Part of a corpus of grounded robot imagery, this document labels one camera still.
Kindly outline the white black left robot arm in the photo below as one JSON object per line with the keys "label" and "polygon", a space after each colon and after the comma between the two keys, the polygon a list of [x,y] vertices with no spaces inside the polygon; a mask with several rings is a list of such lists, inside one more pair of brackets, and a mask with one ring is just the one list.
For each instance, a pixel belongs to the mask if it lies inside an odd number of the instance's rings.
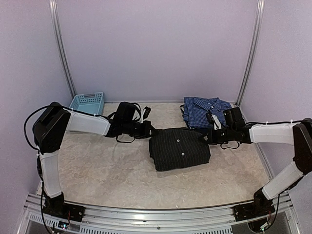
{"label": "white black left robot arm", "polygon": [[58,102],[46,106],[33,125],[33,134],[47,208],[59,217],[69,214],[58,171],[58,154],[66,132],[90,133],[115,139],[121,135],[145,139],[155,131],[147,120],[150,111],[150,107],[141,108],[139,104],[129,102],[121,102],[109,116],[70,109]]}

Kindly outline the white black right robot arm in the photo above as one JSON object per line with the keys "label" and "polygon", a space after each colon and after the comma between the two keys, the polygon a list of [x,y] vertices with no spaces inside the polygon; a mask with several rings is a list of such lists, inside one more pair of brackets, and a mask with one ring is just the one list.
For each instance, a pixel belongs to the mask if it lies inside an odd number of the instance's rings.
{"label": "white black right robot arm", "polygon": [[270,181],[257,190],[250,203],[233,207],[237,221],[277,212],[273,200],[295,187],[312,172],[312,120],[246,122],[239,107],[226,110],[222,123],[211,111],[206,113],[213,128],[200,140],[210,145],[235,142],[254,144],[272,174]]}

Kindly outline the black pinstriped long sleeve shirt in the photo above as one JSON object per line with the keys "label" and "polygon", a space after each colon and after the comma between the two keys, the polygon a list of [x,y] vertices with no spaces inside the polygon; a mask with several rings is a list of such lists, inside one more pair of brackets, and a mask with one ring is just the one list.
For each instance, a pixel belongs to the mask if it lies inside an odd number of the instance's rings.
{"label": "black pinstriped long sleeve shirt", "polygon": [[183,169],[209,162],[210,147],[201,133],[187,128],[158,130],[149,139],[149,153],[159,172]]}

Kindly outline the blue checked shirt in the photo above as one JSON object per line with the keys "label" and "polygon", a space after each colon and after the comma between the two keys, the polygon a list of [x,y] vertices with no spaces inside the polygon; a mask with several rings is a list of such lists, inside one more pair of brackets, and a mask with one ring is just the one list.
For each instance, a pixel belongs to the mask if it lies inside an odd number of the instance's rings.
{"label": "blue checked shirt", "polygon": [[215,98],[184,97],[183,119],[191,129],[213,128],[206,118],[206,114],[211,112],[217,116],[220,123],[226,125],[223,112],[231,109],[230,103]]}

